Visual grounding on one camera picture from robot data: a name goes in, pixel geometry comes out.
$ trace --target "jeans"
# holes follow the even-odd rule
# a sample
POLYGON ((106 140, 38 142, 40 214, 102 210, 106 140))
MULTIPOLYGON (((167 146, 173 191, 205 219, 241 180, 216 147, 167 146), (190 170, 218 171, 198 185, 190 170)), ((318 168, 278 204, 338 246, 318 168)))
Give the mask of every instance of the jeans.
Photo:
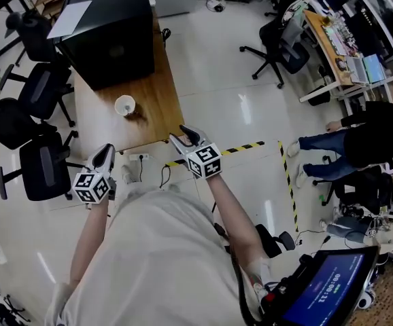
POLYGON ((335 224, 328 225, 326 231, 329 234, 334 234, 341 238, 346 238, 353 242, 363 243, 364 235, 366 234, 372 219, 359 221, 355 217, 339 217, 335 224))
POLYGON ((345 156, 343 142, 345 140, 346 130, 316 135, 314 137, 299 138, 301 149, 325 149, 337 152, 341 157, 330 164, 306 164, 304 171, 309 177, 318 177, 328 181, 334 181, 353 173, 358 170, 352 166, 345 156))

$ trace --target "table top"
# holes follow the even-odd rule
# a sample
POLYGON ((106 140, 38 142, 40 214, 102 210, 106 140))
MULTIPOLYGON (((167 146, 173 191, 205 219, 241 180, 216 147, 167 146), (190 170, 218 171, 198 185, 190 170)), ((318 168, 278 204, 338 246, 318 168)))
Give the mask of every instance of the table top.
POLYGON ((94 92, 75 74, 75 110, 82 157, 111 143, 117 151, 182 135, 182 111, 157 20, 154 21, 154 66, 151 75, 94 92), (136 101, 132 118, 115 111, 115 100, 124 94, 136 101))
POLYGON ((324 53, 328 58, 328 62, 331 65, 332 71, 334 72, 336 79, 339 80, 340 84, 343 86, 353 86, 354 84, 352 83, 350 72, 342 71, 337 66, 337 63, 335 61, 336 58, 340 58, 341 60, 345 61, 345 57, 338 55, 334 51, 330 39, 322 28, 322 25, 324 25, 324 23, 322 22, 324 17, 308 10, 305 10, 304 13, 308 23, 310 24, 310 27, 313 29, 314 35, 318 38, 319 44, 324 49, 324 53))

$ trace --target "computer case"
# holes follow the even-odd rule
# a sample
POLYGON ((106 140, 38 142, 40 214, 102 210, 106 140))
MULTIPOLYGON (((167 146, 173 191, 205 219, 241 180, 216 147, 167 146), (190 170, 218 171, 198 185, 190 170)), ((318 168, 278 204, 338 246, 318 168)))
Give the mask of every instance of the computer case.
POLYGON ((99 90, 153 73, 149 0, 66 0, 65 6, 82 1, 92 2, 73 34, 56 45, 84 81, 99 90))

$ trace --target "power strip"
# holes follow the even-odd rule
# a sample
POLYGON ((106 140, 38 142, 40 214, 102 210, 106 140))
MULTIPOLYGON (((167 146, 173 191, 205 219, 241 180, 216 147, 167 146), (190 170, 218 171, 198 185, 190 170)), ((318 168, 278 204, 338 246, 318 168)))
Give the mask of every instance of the power strip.
POLYGON ((129 160, 134 162, 137 160, 141 160, 140 156, 142 156, 142 160, 149 160, 150 159, 150 155, 148 153, 136 153, 136 154, 131 154, 129 156, 129 160))

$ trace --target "striped floor tape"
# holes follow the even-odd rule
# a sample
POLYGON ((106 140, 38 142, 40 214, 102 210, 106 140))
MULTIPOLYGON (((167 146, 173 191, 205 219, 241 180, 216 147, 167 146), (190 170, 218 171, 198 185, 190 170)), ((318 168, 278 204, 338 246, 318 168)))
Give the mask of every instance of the striped floor tape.
MULTIPOLYGON (((246 144, 246 145, 242 145, 239 147, 234 147, 232 149, 226 149, 225 151, 222 151, 221 154, 223 156, 227 156, 227 155, 231 155, 232 153, 235 152, 239 152, 239 151, 243 151, 246 149, 251 149, 253 147, 258 147, 258 146, 263 146, 264 145, 264 141, 257 141, 256 143, 252 143, 252 144, 246 144)), ((181 166, 182 164, 185 164, 186 161, 185 160, 175 160, 173 162, 170 163, 166 163, 166 166, 181 166)))
POLYGON ((296 211, 296 203, 293 198, 293 189, 292 189, 292 181, 290 180, 289 170, 287 169, 286 155, 284 153, 283 144, 281 141, 278 141, 279 152, 281 152, 281 158, 283 159, 283 167, 284 172, 286 173, 287 185, 289 187, 290 198, 292 199, 292 208, 293 208, 293 217, 294 217, 294 229, 296 232, 299 232, 298 229, 298 212, 296 211))

